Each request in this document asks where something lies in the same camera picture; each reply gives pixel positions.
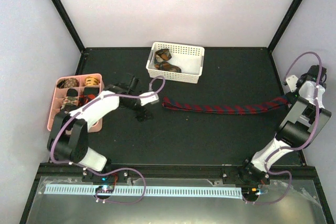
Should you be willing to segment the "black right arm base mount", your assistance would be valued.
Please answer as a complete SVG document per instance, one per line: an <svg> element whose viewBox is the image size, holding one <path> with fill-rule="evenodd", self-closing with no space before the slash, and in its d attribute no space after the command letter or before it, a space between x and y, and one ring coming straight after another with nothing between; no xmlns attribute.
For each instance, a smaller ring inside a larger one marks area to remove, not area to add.
<svg viewBox="0 0 336 224"><path fill-rule="evenodd" d="M253 166L230 165L222 167L223 183L235 185L269 185L266 173Z"/></svg>

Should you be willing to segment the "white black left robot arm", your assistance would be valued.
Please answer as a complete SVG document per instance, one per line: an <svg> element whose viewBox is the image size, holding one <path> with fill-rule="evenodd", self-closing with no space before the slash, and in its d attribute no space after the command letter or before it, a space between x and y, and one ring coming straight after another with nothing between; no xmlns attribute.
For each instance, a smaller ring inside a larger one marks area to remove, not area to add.
<svg viewBox="0 0 336 224"><path fill-rule="evenodd" d="M144 106L159 100L158 93L149 90L134 94L138 80L132 78L128 83L111 84L85 105L70 112L61 111L54 117L47 148L50 159L55 164L72 163L94 171L102 182L108 181L113 174L108 159L89 147L89 130L108 113L125 107L136 112L138 121L152 116Z"/></svg>

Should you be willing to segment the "red navy striped tie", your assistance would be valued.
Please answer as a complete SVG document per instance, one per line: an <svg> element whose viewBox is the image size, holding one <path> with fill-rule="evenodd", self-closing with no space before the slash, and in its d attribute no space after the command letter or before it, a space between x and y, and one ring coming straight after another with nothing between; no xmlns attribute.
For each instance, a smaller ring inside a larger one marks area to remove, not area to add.
<svg viewBox="0 0 336 224"><path fill-rule="evenodd" d="M276 97L271 101L251 104L251 105L197 105L189 103L176 102L168 97L164 97L162 106L169 110L190 111L210 114L228 114L228 115L253 115L266 113L289 105L291 102L285 96Z"/></svg>

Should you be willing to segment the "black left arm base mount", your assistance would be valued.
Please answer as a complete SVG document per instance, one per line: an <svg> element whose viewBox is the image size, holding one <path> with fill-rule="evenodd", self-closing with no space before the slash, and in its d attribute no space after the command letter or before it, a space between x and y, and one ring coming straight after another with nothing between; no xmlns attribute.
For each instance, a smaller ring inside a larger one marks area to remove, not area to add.
<svg viewBox="0 0 336 224"><path fill-rule="evenodd" d="M95 173L85 170L82 175L81 181L83 183L92 183L93 185L115 185L117 182L124 183L129 175L128 170L121 170L111 173L114 167L107 166L100 173L108 175L96 175Z"/></svg>

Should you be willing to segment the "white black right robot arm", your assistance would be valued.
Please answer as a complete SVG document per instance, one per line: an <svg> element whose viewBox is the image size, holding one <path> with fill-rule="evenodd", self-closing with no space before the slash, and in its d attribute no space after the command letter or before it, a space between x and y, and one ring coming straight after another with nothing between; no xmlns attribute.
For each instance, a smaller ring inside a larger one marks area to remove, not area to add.
<svg viewBox="0 0 336 224"><path fill-rule="evenodd" d="M326 88L327 69L313 65L300 77L290 75L285 79L291 98L290 109L279 124L275 137L262 150L256 152L238 171L239 179L252 183L284 155L299 147L306 148L315 139L332 116L325 109L322 97Z"/></svg>

